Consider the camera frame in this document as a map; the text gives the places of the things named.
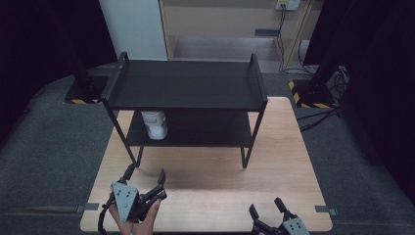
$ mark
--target black equipment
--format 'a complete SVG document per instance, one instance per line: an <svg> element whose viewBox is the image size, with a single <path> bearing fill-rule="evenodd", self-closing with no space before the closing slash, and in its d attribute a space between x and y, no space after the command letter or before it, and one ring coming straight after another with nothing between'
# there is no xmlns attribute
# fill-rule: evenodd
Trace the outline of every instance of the black equipment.
<svg viewBox="0 0 415 235"><path fill-rule="evenodd" d="M124 176L112 184L113 192L110 194L110 198L103 205L103 210L100 213L98 219L98 231L101 234L107 235L107 231L104 229L104 217L111 204L116 203L119 213L119 220L125 223L127 220L132 222L143 221L149 208L152 204L158 200L164 200L167 195L164 191L165 172L161 170L158 183L159 185L150 190L146 194L139 194L138 189L128 186L126 181L131 178L134 172L134 164L128 166Z"/></svg>
<svg viewBox="0 0 415 235"><path fill-rule="evenodd" d="M270 227L264 222L259 220L259 215L256 212L254 204L250 206L250 214L254 220L253 234L265 234L265 235L309 235L304 223L296 215L290 213L285 207L283 201L280 198L274 200L280 213L284 214L283 222L277 227Z"/></svg>

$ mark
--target light wood tabletop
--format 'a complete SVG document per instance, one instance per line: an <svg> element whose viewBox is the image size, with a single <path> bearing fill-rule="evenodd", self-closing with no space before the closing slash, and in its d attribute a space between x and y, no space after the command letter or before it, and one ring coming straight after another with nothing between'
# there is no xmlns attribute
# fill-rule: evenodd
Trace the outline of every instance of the light wood tabletop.
<svg viewBox="0 0 415 235"><path fill-rule="evenodd" d="M131 117L132 112L119 112L124 131ZM255 114L250 114L250 120L255 121ZM130 164L114 130L88 200L100 207L84 212L83 231L97 231L110 185ZM325 206L325 202L287 98L269 97L247 168L242 168L239 148L146 147L140 167L127 183L147 193L157 185L162 168L167 198L161 202L155 232L250 232L251 204L261 221L279 226L283 215L274 204L277 197L301 218L308 231L332 228L329 214L316 211L315 206ZM117 231L108 212L104 227Z"/></svg>

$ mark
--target metal bracket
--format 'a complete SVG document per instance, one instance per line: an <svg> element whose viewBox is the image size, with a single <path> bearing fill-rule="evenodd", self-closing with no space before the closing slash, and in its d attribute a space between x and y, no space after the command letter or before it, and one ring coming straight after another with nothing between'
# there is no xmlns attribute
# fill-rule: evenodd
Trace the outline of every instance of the metal bracket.
<svg viewBox="0 0 415 235"><path fill-rule="evenodd" d="M302 220L297 217L297 218L292 218L288 221L285 221L283 223L283 226L287 229L287 231L290 234L295 234L295 235L309 235L309 232L307 231L307 229L305 228L304 223L302 222Z"/></svg>
<svg viewBox="0 0 415 235"><path fill-rule="evenodd" d="M331 216L338 215L337 209L329 209L327 206L314 206L316 212L327 212Z"/></svg>
<svg viewBox="0 0 415 235"><path fill-rule="evenodd" d="M118 208L119 220L125 223L138 195L138 190L134 187L114 182L113 190L115 194L116 207Z"/></svg>

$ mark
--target human hand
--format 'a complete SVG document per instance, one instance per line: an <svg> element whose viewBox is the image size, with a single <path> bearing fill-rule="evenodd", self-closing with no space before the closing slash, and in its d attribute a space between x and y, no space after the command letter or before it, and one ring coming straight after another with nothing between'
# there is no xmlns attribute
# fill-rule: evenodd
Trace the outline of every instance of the human hand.
<svg viewBox="0 0 415 235"><path fill-rule="evenodd" d="M131 231L134 235L152 235L160 204L161 199L156 200L149 208L146 218L141 223L133 223L128 220L122 223L119 220L119 213L115 204L110 205L109 211L122 235L130 235Z"/></svg>

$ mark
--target yellow and black hazard tape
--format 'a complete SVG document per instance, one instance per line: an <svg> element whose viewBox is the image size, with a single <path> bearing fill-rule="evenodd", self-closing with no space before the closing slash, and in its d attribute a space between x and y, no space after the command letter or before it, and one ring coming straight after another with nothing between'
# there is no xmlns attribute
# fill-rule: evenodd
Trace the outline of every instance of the yellow and black hazard tape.
<svg viewBox="0 0 415 235"><path fill-rule="evenodd" d="M71 105L85 105L85 104L101 104L101 100L93 99L93 100L83 100L83 99L65 99L64 104L71 104Z"/></svg>
<svg viewBox="0 0 415 235"><path fill-rule="evenodd" d="M301 108L335 108L333 104L323 104L323 103L303 103L299 93L297 92L296 86L292 81L289 83L291 93L293 94L294 101L296 102L297 107Z"/></svg>

